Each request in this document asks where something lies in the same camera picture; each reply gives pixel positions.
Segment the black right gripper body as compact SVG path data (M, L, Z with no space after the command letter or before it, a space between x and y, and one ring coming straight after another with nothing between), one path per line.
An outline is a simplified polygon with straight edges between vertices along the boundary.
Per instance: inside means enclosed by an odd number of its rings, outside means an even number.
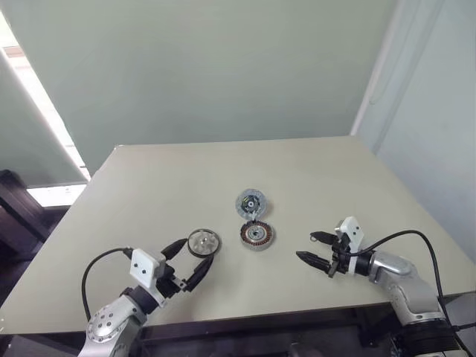
M350 257L348 256L350 252L350 238L347 234L335 236L331 248L332 262L327 273L328 277L334 277L337 272L346 274L350 265Z

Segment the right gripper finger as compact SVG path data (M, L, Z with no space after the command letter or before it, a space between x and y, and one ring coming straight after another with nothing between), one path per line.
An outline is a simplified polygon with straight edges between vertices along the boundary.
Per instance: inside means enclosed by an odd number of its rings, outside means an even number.
M310 234L310 240L313 242L322 242L323 244L333 245L337 240L337 236L325 231L315 231Z
M297 257L304 261L307 265L316 268L324 273L328 274L331 268L329 260L325 260L319 257L316 254L313 254L308 251L296 251L295 252Z

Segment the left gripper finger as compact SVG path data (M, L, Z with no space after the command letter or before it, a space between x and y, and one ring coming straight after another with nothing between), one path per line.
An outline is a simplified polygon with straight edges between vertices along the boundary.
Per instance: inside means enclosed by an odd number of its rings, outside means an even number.
M214 256L209 256L203 259L200 264L195 267L192 275L188 278L187 282L185 283L185 291L192 292L200 282L205 278L207 275L210 267L212 266Z
M187 243L187 239L178 239L175 242L169 244L166 248L161 251L161 254L164 256L165 260L171 260L174 258L177 253L182 250L184 245Z

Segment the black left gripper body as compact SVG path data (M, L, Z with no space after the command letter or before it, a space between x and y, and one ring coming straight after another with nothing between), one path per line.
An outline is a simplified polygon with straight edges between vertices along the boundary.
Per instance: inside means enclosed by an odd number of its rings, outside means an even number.
M175 269L168 264L165 264L163 274L156 280L155 287L164 298L171 298L179 292L190 292L187 281L178 279Z

